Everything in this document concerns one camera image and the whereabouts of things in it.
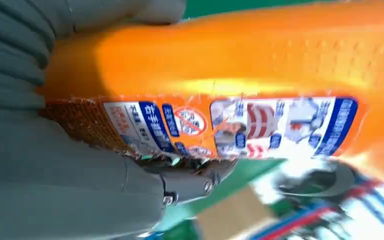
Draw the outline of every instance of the red stripe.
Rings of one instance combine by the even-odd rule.
[[[265,109],[260,108],[259,114],[261,115],[261,123],[266,124],[268,118],[267,118],[267,113],[266,113]]]
[[[263,157],[263,154],[264,154],[264,149],[262,146],[258,145],[257,146],[257,149],[258,149],[258,156],[257,158],[262,158]]]
[[[320,216],[322,214],[324,214],[326,212],[331,212],[331,211],[332,211],[331,208],[328,208],[328,207],[327,208],[322,208],[322,209],[314,212],[311,215],[302,217],[298,221],[294,221],[291,224],[289,224],[289,225],[287,225],[285,227],[282,227],[281,229],[278,229],[278,230],[273,231],[272,233],[270,233],[268,235],[265,235],[265,236],[261,237],[260,240],[276,240],[276,239],[278,239],[281,236],[290,234],[291,231],[294,230],[294,229],[297,229],[297,228],[300,228],[302,226],[305,226],[305,225],[317,222],[320,219]]]
[[[250,143],[248,143],[246,146],[248,147],[248,150],[249,150],[249,156],[248,157],[250,157],[250,158],[254,157],[254,154],[256,151],[254,150],[253,146]]]
[[[248,104],[247,110],[248,110],[248,116],[249,116],[250,122],[255,123],[257,119],[256,119],[256,113],[253,111],[253,104]]]
[[[248,133],[248,139],[252,139],[253,138],[254,133],[256,132],[256,130],[257,130],[257,127],[252,125],[251,129],[249,130],[249,133]]]

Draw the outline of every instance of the prohibition symbol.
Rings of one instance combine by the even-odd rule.
[[[177,127],[182,134],[196,136],[207,129],[203,115],[190,108],[181,108],[174,112]]]

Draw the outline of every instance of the warning label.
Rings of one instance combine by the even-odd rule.
[[[181,134],[196,136],[207,129],[203,115],[190,108],[181,108],[174,112],[177,127]]]

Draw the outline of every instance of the gray sleeve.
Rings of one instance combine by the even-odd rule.
[[[139,18],[152,2],[0,0],[0,240],[109,239],[160,220],[161,179],[126,157],[72,141],[37,115],[45,101],[35,93],[57,38]],[[183,10],[151,22],[175,22]]]

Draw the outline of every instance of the sticker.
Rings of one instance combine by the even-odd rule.
[[[197,136],[207,129],[207,122],[201,113],[191,108],[177,109],[174,113],[177,127],[182,134]]]
[[[167,123],[168,131],[170,132],[171,136],[179,137],[180,135],[178,127],[176,126],[173,107],[170,104],[165,103],[162,105],[162,112],[164,113],[165,122]]]
[[[123,141],[139,154],[177,153],[152,102],[106,102],[105,110]]]
[[[357,109],[346,97],[229,98],[210,106],[218,154],[248,158],[331,156]]]
[[[212,154],[208,148],[203,146],[190,146],[187,148],[187,151],[190,153],[190,155],[200,158],[207,158]]]

